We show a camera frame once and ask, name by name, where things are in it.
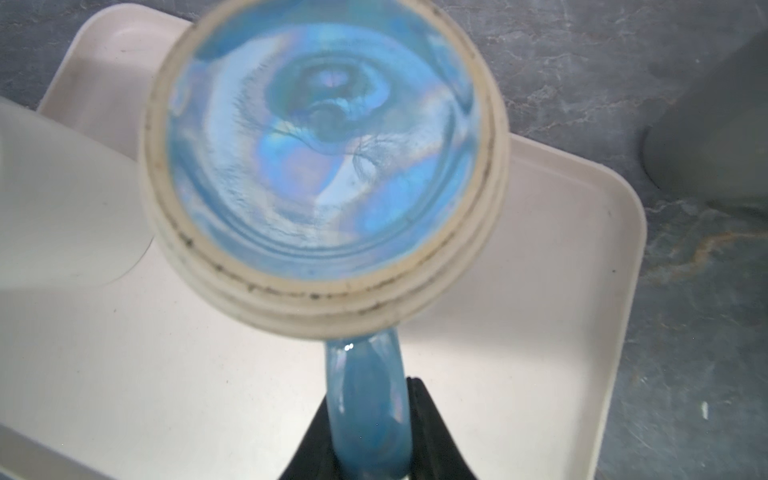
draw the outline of marble countertop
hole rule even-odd
[[[34,107],[104,0],[0,0],[0,96]],[[215,0],[143,0],[194,20]],[[648,243],[598,480],[768,477],[768,223],[662,194],[643,132],[761,29],[768,0],[441,0],[491,66],[511,130],[640,195]]]

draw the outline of gray container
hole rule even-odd
[[[768,204],[768,31],[670,108],[646,136],[643,162],[669,193]]]

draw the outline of white container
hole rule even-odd
[[[136,162],[0,98],[0,289],[97,286],[147,250]]]

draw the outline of white tray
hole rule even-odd
[[[147,86],[186,26],[137,5],[105,9],[39,111],[133,155]],[[406,372],[424,379],[480,480],[591,479],[644,212],[615,172],[510,142],[498,229],[470,271],[400,327]],[[219,314],[154,246],[99,289],[2,293],[0,319],[0,471],[27,480],[46,475],[2,453],[23,450],[22,436],[114,478],[276,478],[324,393],[320,343]]]

